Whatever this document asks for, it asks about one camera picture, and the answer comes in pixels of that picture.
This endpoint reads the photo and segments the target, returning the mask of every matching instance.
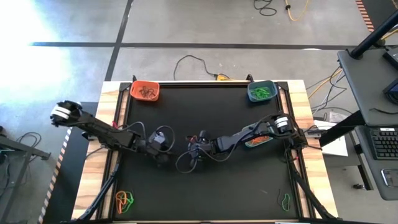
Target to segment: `workstation desk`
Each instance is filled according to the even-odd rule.
[[[313,125],[313,117],[303,80],[283,80],[282,82],[285,82],[289,87],[288,96],[285,96],[285,92],[280,90],[280,99],[282,102],[283,111],[285,113],[289,113],[288,101],[290,101],[295,116],[295,120],[298,126],[302,129],[309,128],[310,126]],[[119,93],[121,93],[119,89],[123,85],[125,85],[125,83],[123,82],[103,83],[101,97],[98,103],[98,109],[96,110],[96,118],[108,124],[111,124],[114,120],[118,120],[118,125],[126,123],[127,119],[125,119],[125,111],[126,108],[128,107],[127,98],[130,97],[130,95],[128,93],[128,90],[126,90],[125,93],[123,94],[123,97],[119,97]],[[120,113],[115,115],[115,111],[118,109],[116,108],[116,106],[118,105],[118,100],[121,101],[120,104],[121,106],[119,109]],[[309,145],[320,147],[318,140],[316,139],[307,139],[307,140]],[[99,147],[100,144],[97,140],[90,141],[88,145],[87,154]],[[108,154],[110,153],[113,153],[112,161],[107,162],[107,158],[109,159]],[[118,152],[101,150],[96,152],[96,154],[90,156],[89,159],[85,161],[83,166],[83,172],[80,179],[80,184],[78,186],[78,192],[76,196],[75,205],[73,208],[72,218],[78,218],[91,205],[91,203],[93,202],[93,200],[100,191],[101,184],[103,184],[104,172],[109,173],[109,171],[112,171],[114,163],[116,161],[115,155],[117,153]],[[328,212],[337,217],[338,214],[336,211],[335,201],[333,199],[333,194],[331,191],[325,163],[323,161],[322,151],[319,149],[306,147],[305,149],[302,150],[302,157],[305,164],[305,171],[307,173],[308,183],[312,192],[319,199],[321,204],[328,210]],[[300,168],[298,163],[297,162],[295,163],[296,163],[296,168]],[[105,164],[110,164],[108,171],[106,171],[107,168],[105,167]],[[108,217],[109,212],[112,210],[111,201],[114,200],[111,196],[111,193],[112,189],[108,191],[108,193],[105,196],[103,205],[100,206],[99,208],[102,211],[100,213],[101,216],[99,216],[97,214],[98,211],[96,211],[96,214],[93,215],[92,219]],[[312,208],[308,209],[307,199],[300,187],[298,187],[298,194],[299,194],[299,199],[297,200],[301,204],[302,216],[310,217],[311,213],[310,211],[313,209]],[[250,220],[250,221],[274,222],[275,220],[262,219],[262,220]]]

